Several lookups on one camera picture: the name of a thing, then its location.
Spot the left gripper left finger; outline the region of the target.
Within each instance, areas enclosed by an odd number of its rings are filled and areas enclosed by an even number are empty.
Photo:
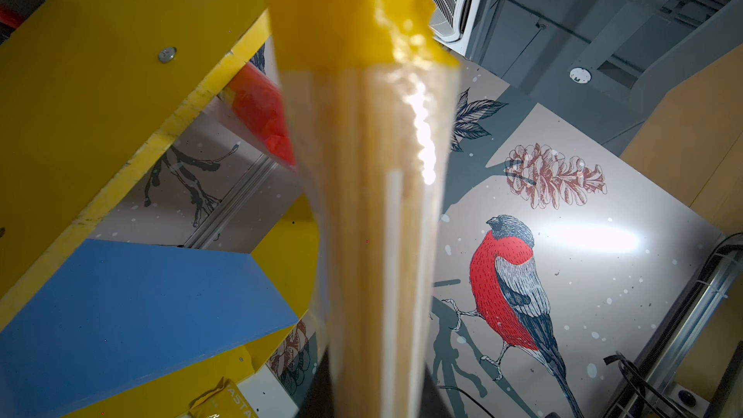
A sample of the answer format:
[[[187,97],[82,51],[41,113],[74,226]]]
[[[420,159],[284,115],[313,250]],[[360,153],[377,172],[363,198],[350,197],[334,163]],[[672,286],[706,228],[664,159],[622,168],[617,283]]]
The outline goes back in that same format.
[[[333,388],[330,379],[329,350],[327,349],[323,353],[307,397],[298,409],[297,418],[333,417]]]

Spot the yellow Pastatime spaghetti bag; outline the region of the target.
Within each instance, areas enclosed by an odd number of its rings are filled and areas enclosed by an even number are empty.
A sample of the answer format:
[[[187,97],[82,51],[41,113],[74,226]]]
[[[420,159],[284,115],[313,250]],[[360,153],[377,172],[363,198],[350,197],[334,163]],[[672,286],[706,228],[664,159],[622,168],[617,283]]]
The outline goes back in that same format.
[[[268,0],[286,122],[325,245],[339,417],[415,417],[459,87],[433,0]]]
[[[193,400],[189,414],[193,418],[256,418],[237,385],[223,377],[217,386]]]

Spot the red spaghetti bag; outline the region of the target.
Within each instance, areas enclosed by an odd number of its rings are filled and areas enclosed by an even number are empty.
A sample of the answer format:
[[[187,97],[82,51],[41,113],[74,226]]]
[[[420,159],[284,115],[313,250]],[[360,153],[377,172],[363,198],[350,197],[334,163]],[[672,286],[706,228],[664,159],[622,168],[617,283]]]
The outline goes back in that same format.
[[[253,145],[283,166],[296,168],[278,86],[247,63],[224,87],[221,98],[247,129]]]

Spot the yellow shelf pink blue boards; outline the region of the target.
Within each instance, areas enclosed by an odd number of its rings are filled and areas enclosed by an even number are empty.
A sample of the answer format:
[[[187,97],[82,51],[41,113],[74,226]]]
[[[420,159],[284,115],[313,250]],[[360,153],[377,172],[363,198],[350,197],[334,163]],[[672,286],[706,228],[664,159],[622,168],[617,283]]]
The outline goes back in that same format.
[[[266,0],[46,0],[1,48],[1,413],[177,417],[309,304],[317,229],[219,93]]]

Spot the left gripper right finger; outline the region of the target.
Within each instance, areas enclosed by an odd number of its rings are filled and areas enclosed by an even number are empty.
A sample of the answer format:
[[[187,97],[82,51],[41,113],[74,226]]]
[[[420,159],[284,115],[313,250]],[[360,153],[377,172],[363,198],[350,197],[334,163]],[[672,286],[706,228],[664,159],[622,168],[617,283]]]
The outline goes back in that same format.
[[[452,418],[428,366],[424,366],[420,418]]]

